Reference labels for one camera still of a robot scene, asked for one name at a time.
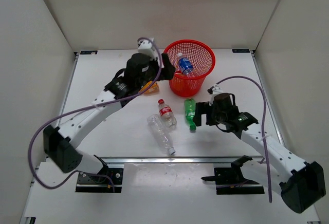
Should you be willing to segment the green soda bottle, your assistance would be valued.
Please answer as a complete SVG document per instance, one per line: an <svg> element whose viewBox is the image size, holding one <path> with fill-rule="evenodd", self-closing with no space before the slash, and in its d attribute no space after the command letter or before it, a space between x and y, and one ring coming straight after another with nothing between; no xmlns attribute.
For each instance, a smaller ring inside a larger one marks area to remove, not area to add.
<svg viewBox="0 0 329 224"><path fill-rule="evenodd" d="M193 98L189 98L184 101L185 119L191 132L196 131L196 125L193 121L195 116L195 110L196 110L195 105L196 102Z"/></svg>

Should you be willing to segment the blue label water bottle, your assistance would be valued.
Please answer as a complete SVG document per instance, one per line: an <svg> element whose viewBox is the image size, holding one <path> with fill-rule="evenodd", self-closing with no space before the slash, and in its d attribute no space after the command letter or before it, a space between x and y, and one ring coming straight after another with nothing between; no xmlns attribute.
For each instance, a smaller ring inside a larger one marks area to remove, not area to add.
<svg viewBox="0 0 329 224"><path fill-rule="evenodd" d="M177 58L181 73L188 78L196 78L197 74L189 58L185 57L182 53L178 53Z"/></svg>

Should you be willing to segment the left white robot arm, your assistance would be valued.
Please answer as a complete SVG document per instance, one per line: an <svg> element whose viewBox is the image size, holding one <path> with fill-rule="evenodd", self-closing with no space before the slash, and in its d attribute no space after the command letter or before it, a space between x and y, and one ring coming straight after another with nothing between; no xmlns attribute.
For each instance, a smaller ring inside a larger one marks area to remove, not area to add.
<svg viewBox="0 0 329 224"><path fill-rule="evenodd" d="M108 116L125 107L131 96L154 79L171 80L175 67L166 53L162 53L162 65L142 53L135 53L127 61L126 68L119 70L92 102L89 110L81 111L57 127L43 130L43 145L47 156L63 173L81 170L90 173L91 179L102 183L107 179L105 163L95 155L77 148L82 140Z"/></svg>

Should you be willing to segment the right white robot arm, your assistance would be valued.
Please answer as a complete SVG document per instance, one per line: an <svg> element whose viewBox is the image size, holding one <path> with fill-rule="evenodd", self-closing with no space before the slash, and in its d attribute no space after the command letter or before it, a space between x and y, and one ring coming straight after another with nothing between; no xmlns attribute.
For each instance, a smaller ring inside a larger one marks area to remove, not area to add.
<svg viewBox="0 0 329 224"><path fill-rule="evenodd" d="M196 126L201 126L202 115L206 115L207 125L224 125L224 132L235 134L265 158L265 164L249 156L234 161L231 178L235 182L250 179L267 187L296 213L304 212L326 195L322 166L315 161L308 163L263 132L254 116L239 111L233 94L221 93L211 102L197 102L193 118Z"/></svg>

